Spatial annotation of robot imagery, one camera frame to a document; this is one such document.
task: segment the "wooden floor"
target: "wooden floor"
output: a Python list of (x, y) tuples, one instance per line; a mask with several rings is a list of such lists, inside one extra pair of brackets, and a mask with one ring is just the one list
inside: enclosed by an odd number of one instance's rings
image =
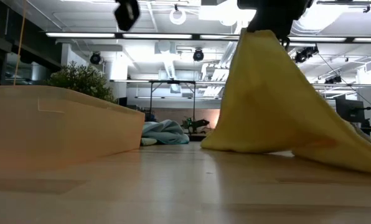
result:
[(0, 223), (371, 224), (371, 175), (279, 155), (150, 146), (0, 173)]

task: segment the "potted plant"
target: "potted plant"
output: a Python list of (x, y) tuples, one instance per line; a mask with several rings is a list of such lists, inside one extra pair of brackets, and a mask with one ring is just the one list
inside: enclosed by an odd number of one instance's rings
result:
[(95, 98), (114, 102), (112, 89), (105, 87), (106, 79), (101, 72), (92, 66), (76, 65), (72, 61), (59, 72), (53, 73), (47, 80), (50, 86), (67, 88)]

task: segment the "computer monitor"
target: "computer monitor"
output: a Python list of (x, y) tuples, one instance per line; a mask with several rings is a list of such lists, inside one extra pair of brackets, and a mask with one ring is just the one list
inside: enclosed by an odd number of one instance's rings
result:
[(363, 123), (365, 121), (363, 101), (335, 99), (335, 102), (336, 112), (344, 120), (353, 123)]

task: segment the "cable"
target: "cable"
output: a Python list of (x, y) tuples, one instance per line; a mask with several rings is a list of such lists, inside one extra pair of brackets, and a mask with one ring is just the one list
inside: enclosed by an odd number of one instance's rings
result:
[(23, 3), (22, 3), (22, 27), (21, 27), (21, 34), (19, 36), (18, 58), (17, 58), (16, 72), (14, 73), (14, 85), (16, 85), (18, 66), (19, 66), (19, 61), (21, 59), (21, 47), (22, 47), (22, 37), (24, 36), (25, 15), (26, 15), (26, 0), (23, 0)]
[[(328, 67), (331, 69), (331, 70), (334, 70), (328, 63), (327, 63), (327, 61), (325, 61), (325, 59), (321, 56), (321, 54), (318, 54), (319, 56), (320, 56), (320, 58), (328, 65)], [(363, 100), (365, 100), (370, 106), (371, 106), (371, 103), (367, 100), (367, 99), (365, 99), (359, 92), (357, 92), (349, 83), (347, 83), (341, 76), (340, 76), (340, 79), (344, 82), (344, 83), (346, 83), (347, 85), (349, 85), (349, 87), (353, 90), (353, 91), (355, 91), (355, 93), (356, 94), (358, 94)]]

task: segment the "blanket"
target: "blanket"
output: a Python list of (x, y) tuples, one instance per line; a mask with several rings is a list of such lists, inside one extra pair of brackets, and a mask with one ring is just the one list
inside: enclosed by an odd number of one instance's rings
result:
[(179, 123), (171, 120), (145, 122), (142, 137), (156, 139), (161, 144), (187, 144), (190, 141)]
[(371, 142), (306, 80), (272, 31), (240, 37), (205, 149), (295, 156), (371, 173)]

